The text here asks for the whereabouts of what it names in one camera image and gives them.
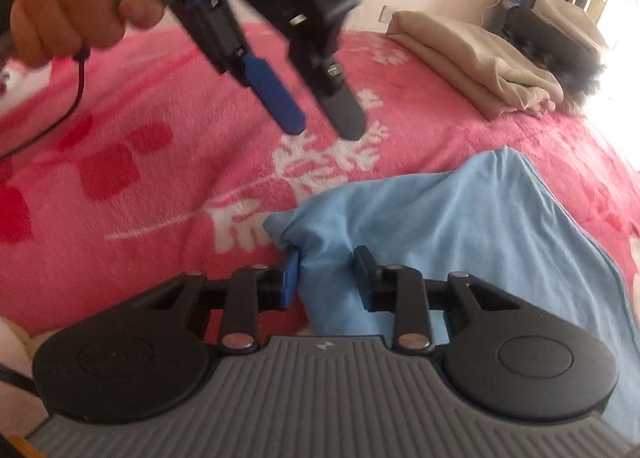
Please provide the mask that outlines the person's left hand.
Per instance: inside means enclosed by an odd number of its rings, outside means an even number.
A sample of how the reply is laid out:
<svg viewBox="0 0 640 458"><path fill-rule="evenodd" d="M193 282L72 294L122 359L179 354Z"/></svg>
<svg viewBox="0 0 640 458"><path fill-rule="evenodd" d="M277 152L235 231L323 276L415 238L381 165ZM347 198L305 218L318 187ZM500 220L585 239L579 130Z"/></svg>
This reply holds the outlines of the person's left hand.
<svg viewBox="0 0 640 458"><path fill-rule="evenodd" d="M15 0L10 29L17 59L40 68L83 48L106 50L126 29L151 29L165 14L159 0Z"/></svg>

